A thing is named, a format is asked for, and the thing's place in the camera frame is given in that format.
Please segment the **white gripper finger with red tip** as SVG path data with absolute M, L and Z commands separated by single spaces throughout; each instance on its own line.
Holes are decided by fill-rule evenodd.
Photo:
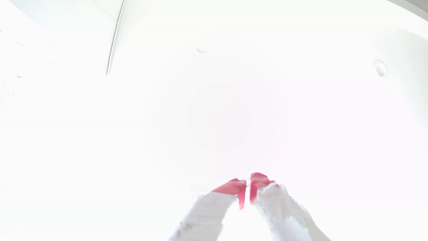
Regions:
M 169 241 L 217 241 L 229 208 L 238 202 L 239 210 L 243 210 L 246 189 L 246 180 L 234 178 L 199 197 Z
M 249 202 L 266 222 L 273 241 L 330 241 L 285 185 L 259 172 L 252 173 L 249 180 Z

